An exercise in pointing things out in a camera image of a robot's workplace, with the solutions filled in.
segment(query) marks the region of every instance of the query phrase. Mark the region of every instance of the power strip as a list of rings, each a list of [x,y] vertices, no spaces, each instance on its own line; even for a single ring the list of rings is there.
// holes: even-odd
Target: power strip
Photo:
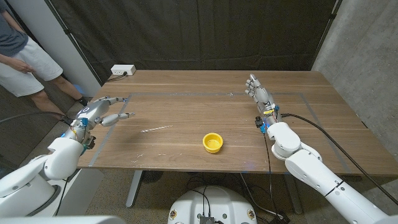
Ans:
[[[134,65],[113,65],[111,68],[113,75],[123,75],[127,72],[127,75],[133,75],[136,72],[136,67]]]

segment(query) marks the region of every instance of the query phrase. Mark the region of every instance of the dark backdrop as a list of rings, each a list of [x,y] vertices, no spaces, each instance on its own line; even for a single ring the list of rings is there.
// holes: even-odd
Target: dark backdrop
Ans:
[[[335,1],[51,0],[104,83],[114,64],[309,70]]]

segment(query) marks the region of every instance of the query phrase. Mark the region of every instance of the table surface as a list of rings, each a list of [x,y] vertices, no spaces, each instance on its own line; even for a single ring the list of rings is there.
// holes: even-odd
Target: table surface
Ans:
[[[253,73],[274,97],[281,113],[303,116],[322,126],[371,175],[398,175],[398,163],[319,72],[138,70],[106,83],[101,96],[129,97],[108,114],[135,112],[112,127],[98,125],[96,146],[80,157],[80,168],[203,172],[287,172],[254,124],[255,102],[244,94]],[[297,118],[284,121],[315,148],[337,174],[360,171],[316,128]],[[170,128],[141,133],[142,130]],[[202,139],[218,133],[224,144],[216,154]]]

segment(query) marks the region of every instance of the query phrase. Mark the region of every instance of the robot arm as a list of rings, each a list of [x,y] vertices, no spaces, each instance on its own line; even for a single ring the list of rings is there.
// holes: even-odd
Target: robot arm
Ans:
[[[84,107],[67,131],[48,147],[53,152],[51,155],[36,157],[3,177],[0,180],[0,217],[25,216],[42,206],[54,193],[46,180],[61,180],[72,175],[79,157],[86,149],[94,147],[95,137],[90,130],[97,124],[114,125],[134,114],[111,114],[101,118],[110,105],[125,100],[105,96]]]
[[[350,223],[376,223],[388,216],[341,180],[322,163],[321,155],[301,142],[299,136],[282,122],[271,94],[250,74],[246,93],[257,103],[261,118],[256,125],[267,131],[270,140],[275,140],[272,153],[285,161],[287,170],[296,178],[321,193]]]

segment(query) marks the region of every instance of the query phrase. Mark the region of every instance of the yellow cup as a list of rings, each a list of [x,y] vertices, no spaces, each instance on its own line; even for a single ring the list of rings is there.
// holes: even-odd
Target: yellow cup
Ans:
[[[216,153],[223,146],[223,138],[217,133],[208,133],[203,137],[203,145],[206,151]]]

